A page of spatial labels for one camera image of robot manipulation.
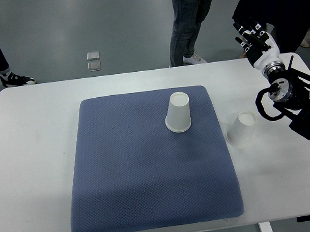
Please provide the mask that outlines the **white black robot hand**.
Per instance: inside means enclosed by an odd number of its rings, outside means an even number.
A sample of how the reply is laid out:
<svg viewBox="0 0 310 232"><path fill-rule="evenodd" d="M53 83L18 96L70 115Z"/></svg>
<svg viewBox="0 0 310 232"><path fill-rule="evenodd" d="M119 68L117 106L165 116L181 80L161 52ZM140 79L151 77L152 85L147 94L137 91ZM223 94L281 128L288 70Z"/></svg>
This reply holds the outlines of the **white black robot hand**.
<svg viewBox="0 0 310 232"><path fill-rule="evenodd" d="M281 62L275 40L259 23L250 19L242 24L234 22L233 27L240 34L235 40L254 68L262 71L271 62Z"/></svg>

